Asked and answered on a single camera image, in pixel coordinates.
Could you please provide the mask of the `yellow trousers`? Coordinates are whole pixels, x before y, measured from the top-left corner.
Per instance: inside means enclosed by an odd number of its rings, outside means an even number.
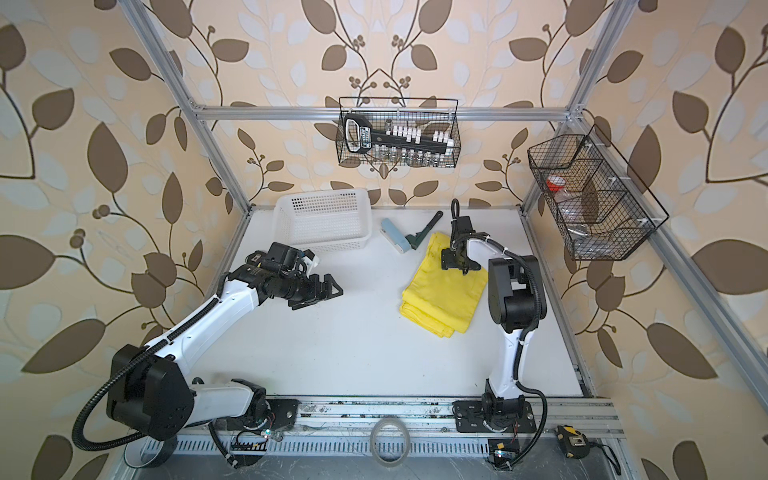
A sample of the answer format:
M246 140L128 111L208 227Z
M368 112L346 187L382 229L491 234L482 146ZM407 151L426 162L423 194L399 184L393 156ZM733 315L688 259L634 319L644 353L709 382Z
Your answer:
M469 271L441 268L441 253L450 237L434 233L413 280L402 293L402 317L440 338L466 333L488 281L485 269Z

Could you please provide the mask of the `white plastic basket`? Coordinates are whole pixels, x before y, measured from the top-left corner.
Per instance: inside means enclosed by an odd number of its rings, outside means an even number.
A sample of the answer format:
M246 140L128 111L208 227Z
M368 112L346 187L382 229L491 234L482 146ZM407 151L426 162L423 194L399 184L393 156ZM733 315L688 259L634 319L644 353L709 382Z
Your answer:
M273 211L273 240L314 253L358 250L372 235L368 192L342 189L285 195Z

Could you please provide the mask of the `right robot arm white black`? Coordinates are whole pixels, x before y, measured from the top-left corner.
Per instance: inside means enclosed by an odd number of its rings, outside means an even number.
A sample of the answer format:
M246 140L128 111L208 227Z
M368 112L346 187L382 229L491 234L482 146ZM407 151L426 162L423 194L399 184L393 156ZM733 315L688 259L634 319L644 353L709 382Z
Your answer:
M534 422L526 397L543 397L521 380L526 346L547 314L539 261L476 231L470 217L461 213L458 200L451 202L450 211L450 240L440 254L441 268L458 270L463 275L487 273L488 310L494 324L503 331L500 359L486 379L480 400L473 407L454 408L457 428L507 433L519 428L523 421Z

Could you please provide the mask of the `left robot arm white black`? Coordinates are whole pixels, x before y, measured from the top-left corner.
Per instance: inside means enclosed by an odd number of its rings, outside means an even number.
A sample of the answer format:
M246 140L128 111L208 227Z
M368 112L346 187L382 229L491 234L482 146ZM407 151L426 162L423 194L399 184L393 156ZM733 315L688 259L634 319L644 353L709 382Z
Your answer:
M188 427L232 419L246 430L261 430L273 418L264 387L241 378L226 383L194 381L192 373L207 351L238 321L266 301L282 299L293 310L338 298L344 290L330 274L314 272L317 256L274 242L224 274L215 293L168 332L142 346L126 345L113 357L110 378L77 415L71 433L83 451L104 451L149 437L166 441ZM89 440L85 426L100 402L107 416L131 434Z

